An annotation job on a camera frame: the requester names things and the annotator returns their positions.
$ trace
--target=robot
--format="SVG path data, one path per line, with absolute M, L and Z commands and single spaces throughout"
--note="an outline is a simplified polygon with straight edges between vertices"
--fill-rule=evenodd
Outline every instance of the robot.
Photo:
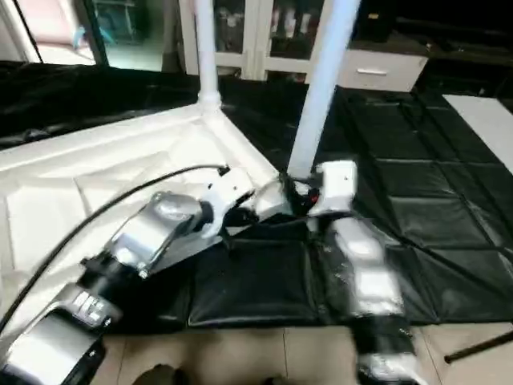
M 353 161 L 326 162 L 301 181 L 308 186 L 306 194 L 296 189 L 300 182 L 290 180 L 283 183 L 283 192 L 306 211 L 312 233 L 348 262 L 352 294 L 346 300 L 353 315 L 360 383 L 424 385 L 384 248 L 351 213 L 356 179 Z M 312 191 L 315 199 L 310 199 Z M 199 200 L 156 193 L 98 255 L 84 260 L 79 280 L 66 285 L 12 342 L 0 361 L 0 383 L 89 384 L 106 354 L 102 336 L 123 317 L 122 309 L 166 250 L 190 233 L 216 236 L 228 213 L 252 193 L 251 180 L 241 169 L 225 170 Z

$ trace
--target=glass cabinet door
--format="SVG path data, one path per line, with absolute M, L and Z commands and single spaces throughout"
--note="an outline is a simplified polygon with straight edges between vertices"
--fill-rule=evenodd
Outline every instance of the glass cabinet door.
M 252 79 L 258 0 L 212 0 L 219 75 Z M 187 73 L 197 75 L 196 21 L 193 0 L 180 0 Z
M 256 79 L 309 82 L 331 0 L 261 0 Z

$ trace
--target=white pole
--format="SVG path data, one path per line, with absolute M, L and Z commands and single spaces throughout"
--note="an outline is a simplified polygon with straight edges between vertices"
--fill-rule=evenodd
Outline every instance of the white pole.
M 200 104 L 206 111 L 217 110 L 221 97 L 217 90 L 216 41 L 212 0 L 196 0 L 196 35 L 200 53 Z
M 287 172 L 292 176 L 310 174 L 359 4 L 360 0 L 334 0 L 290 156 Z

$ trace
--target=black cable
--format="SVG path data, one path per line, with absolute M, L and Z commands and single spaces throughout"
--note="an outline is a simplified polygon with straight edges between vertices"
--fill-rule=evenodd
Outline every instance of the black cable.
M 168 174 L 159 176 L 158 178 L 152 179 L 148 182 L 145 182 L 143 184 L 140 184 L 139 186 L 135 186 L 134 188 L 131 188 L 130 190 L 122 193 L 121 195 L 114 198 L 112 201 L 108 201 L 105 205 L 101 206 L 99 209 L 97 209 L 94 213 L 92 213 L 89 217 L 84 219 L 82 222 L 80 222 L 71 232 L 69 232 L 55 247 L 51 252 L 46 256 L 46 258 L 43 260 L 41 265 L 36 269 L 34 275 L 29 279 L 29 281 L 26 283 L 26 285 L 23 287 L 23 289 L 19 292 L 18 296 L 14 299 L 13 303 L 9 306 L 9 309 L 2 317 L 2 321 L 0 321 L 0 334 L 4 331 L 4 329 L 7 326 L 7 323 L 9 323 L 10 319 L 13 317 L 16 310 L 19 308 L 23 300 L 26 298 L 26 296 L 29 294 L 29 292 L 32 290 L 36 282 L 40 279 L 40 277 L 44 274 L 46 269 L 50 266 L 50 264 L 55 260 L 55 258 L 59 255 L 59 253 L 66 247 L 68 243 L 78 234 L 80 233 L 87 225 L 89 225 L 94 219 L 105 213 L 108 209 L 110 209 L 112 206 L 117 205 L 120 201 L 123 201 L 127 199 L 129 196 L 137 193 L 138 191 L 152 186 L 154 184 L 157 184 L 161 182 L 162 180 L 166 180 L 168 178 L 172 178 L 174 176 L 178 176 L 180 174 L 199 170 L 202 168 L 216 168 L 220 170 L 220 173 L 226 173 L 229 168 L 225 165 L 218 165 L 218 164 L 201 164 L 198 166 L 191 166 L 187 168 L 182 168 L 181 170 L 170 172 Z
M 292 219 L 291 221 L 286 221 L 286 222 L 281 222 L 281 223 L 261 223 L 261 224 L 258 224 L 258 225 L 254 225 L 253 228 L 255 229 L 284 229 L 284 228 L 287 228 L 287 227 L 290 227 L 290 226 L 295 226 L 295 225 L 299 225 L 300 223 L 305 223 L 307 222 L 308 220 L 310 219 L 322 219 L 322 218 L 325 218 L 325 219 L 330 219 L 330 220 L 337 220 L 337 219 L 342 219 L 342 218 L 351 218 L 351 217 L 354 217 L 354 214 L 351 213 L 351 212 L 346 212 L 346 211 L 340 211 L 340 212 L 335 212 L 335 213 L 323 213 L 323 214 L 318 214 L 318 215 L 314 215 L 314 216 L 311 216 L 311 217 L 300 217 L 300 218 L 297 218 L 297 219 Z
M 32 44 L 32 46 L 35 49 L 35 53 L 38 56 L 38 59 L 41 61 L 41 63 L 45 63 L 45 62 L 43 62 L 41 53 L 39 52 L 38 44 L 35 41 L 35 38 L 32 35 L 32 32 L 30 32 L 29 25 L 26 22 L 25 16 L 23 15 L 22 7 L 19 5 L 18 0 L 13 0 L 13 4 L 14 4 L 14 8 L 16 8 L 16 11 L 19 14 L 20 19 L 22 20 L 23 27 L 25 28 L 25 31 L 29 37 L 30 43 Z

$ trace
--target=drawer handle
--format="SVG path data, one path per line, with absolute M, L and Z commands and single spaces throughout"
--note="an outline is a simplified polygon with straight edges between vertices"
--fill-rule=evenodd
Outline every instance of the drawer handle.
M 381 70 L 366 70 L 365 68 L 358 68 L 356 70 L 358 74 L 364 74 L 364 75 L 376 75 L 376 76 L 387 76 L 387 71 L 381 71 Z

